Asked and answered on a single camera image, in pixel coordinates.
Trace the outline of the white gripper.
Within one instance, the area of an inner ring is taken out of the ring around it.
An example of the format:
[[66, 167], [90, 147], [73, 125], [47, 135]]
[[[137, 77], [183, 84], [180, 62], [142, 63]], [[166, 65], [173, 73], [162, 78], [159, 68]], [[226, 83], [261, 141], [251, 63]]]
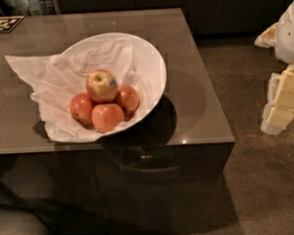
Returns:
[[276, 57], [292, 63], [281, 73], [272, 73], [268, 81], [267, 103], [261, 117], [261, 131], [277, 135], [294, 118], [294, 0], [280, 17], [254, 42], [263, 48], [274, 46]]

